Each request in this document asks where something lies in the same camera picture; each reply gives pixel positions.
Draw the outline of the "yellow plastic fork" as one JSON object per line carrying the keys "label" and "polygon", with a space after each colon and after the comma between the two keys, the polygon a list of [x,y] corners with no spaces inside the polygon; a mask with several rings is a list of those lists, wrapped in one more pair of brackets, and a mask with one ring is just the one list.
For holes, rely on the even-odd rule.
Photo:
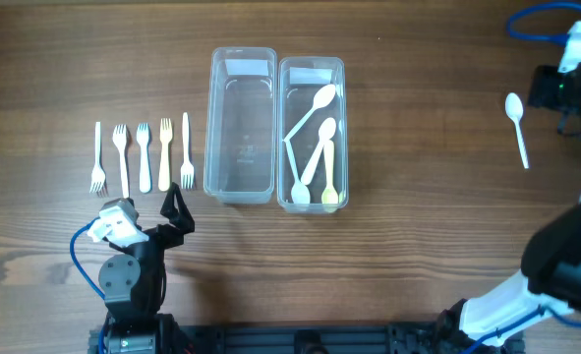
{"label": "yellow plastic fork", "polygon": [[173,139],[172,121],[170,118],[162,118],[160,121],[161,157],[159,165],[158,188],[167,191],[171,184],[169,145]]}

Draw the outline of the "white slim plastic spoon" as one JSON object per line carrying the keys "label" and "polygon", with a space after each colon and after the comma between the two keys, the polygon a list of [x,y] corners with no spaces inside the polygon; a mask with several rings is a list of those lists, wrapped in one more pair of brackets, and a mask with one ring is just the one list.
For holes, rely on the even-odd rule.
{"label": "white slim plastic spoon", "polygon": [[288,160],[294,178],[294,184],[291,189],[292,201],[297,205],[308,205],[311,201],[310,192],[308,187],[301,182],[298,175],[294,150],[289,141],[284,141],[284,144],[286,146]]}

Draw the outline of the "light blue plastic fork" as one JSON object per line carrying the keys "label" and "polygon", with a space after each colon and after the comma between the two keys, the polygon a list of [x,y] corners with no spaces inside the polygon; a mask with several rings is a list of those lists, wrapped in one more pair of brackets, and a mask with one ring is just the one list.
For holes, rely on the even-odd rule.
{"label": "light blue plastic fork", "polygon": [[148,147],[150,142],[150,131],[148,123],[141,123],[136,133],[137,143],[141,149],[140,155],[140,191],[149,193],[151,190],[151,173],[149,167]]}

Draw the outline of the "white fork tines up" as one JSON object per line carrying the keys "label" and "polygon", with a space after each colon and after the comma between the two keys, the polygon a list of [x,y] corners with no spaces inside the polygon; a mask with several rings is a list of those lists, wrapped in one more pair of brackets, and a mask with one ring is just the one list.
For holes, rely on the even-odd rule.
{"label": "white fork tines up", "polygon": [[122,195],[125,199],[130,197],[128,167],[126,159],[126,148],[128,145],[128,130],[125,124],[117,125],[114,128],[112,141],[119,152],[120,180]]}

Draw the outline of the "yellow plastic spoon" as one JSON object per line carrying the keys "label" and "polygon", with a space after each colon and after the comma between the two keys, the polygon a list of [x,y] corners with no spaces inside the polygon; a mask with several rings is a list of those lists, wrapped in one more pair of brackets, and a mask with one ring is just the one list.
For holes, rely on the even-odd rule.
{"label": "yellow plastic spoon", "polygon": [[321,202],[327,212],[335,212],[339,203],[339,197],[333,185],[334,142],[332,140],[326,140],[324,142],[323,158],[325,167],[325,187],[321,194]]}

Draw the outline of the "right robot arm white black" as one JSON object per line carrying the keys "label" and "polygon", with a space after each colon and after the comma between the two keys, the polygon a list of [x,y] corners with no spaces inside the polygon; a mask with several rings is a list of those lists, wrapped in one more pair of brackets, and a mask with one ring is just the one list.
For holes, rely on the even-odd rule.
{"label": "right robot arm white black", "polygon": [[[581,62],[575,68],[538,67],[527,103],[581,118]],[[531,238],[515,274],[440,314],[433,350],[499,351],[510,336],[545,319],[571,325],[567,315],[574,312],[581,312],[581,195],[576,206]]]}

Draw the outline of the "white fork container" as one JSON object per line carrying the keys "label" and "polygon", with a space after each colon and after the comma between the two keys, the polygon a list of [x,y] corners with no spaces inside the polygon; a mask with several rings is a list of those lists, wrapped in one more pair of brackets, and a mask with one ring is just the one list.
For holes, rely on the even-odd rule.
{"label": "white fork container", "polygon": [[195,181],[195,167],[190,157],[190,120],[187,112],[182,117],[183,164],[180,168],[181,186],[192,190]]}

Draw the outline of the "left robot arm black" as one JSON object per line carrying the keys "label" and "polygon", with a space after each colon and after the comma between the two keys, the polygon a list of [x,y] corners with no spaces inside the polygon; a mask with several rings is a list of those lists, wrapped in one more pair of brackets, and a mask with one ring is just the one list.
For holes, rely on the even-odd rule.
{"label": "left robot arm black", "polygon": [[118,252],[98,275],[107,315],[97,338],[99,353],[194,353],[193,341],[173,316],[159,312],[166,295],[165,251],[195,231],[177,184],[168,188],[160,214],[168,222],[143,230],[127,198],[103,206],[88,235]]}

